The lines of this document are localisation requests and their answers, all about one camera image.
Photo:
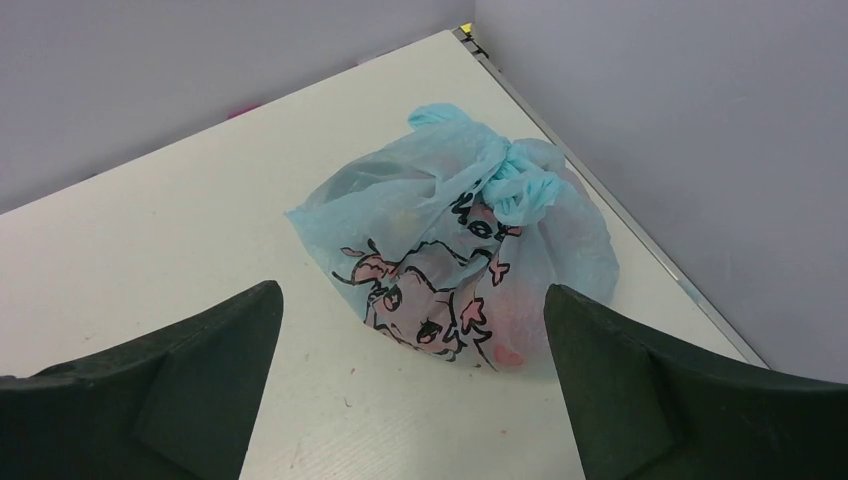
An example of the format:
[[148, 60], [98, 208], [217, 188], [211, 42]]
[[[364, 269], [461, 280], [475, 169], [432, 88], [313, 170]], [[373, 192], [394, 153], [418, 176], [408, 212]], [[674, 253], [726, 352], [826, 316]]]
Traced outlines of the light blue printed plastic bag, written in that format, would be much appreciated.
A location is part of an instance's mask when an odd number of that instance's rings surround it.
[[602, 212], [549, 142], [508, 139], [452, 104], [421, 106], [408, 123], [288, 219], [367, 327], [447, 362], [535, 366], [549, 287], [614, 296]]

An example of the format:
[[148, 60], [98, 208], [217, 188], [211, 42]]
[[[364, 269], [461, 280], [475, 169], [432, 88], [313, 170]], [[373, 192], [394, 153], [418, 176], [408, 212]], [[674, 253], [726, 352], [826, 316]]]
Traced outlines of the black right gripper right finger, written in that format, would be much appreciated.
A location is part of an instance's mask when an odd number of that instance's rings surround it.
[[564, 285], [544, 319], [589, 479], [843, 479], [847, 388], [737, 361]]

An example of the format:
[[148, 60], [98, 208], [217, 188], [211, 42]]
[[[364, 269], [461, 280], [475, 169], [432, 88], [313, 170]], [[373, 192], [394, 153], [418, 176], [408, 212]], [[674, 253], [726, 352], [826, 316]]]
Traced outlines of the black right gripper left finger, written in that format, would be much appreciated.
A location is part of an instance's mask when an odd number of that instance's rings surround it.
[[283, 319], [266, 280], [101, 352], [1, 380], [5, 479], [236, 479]]

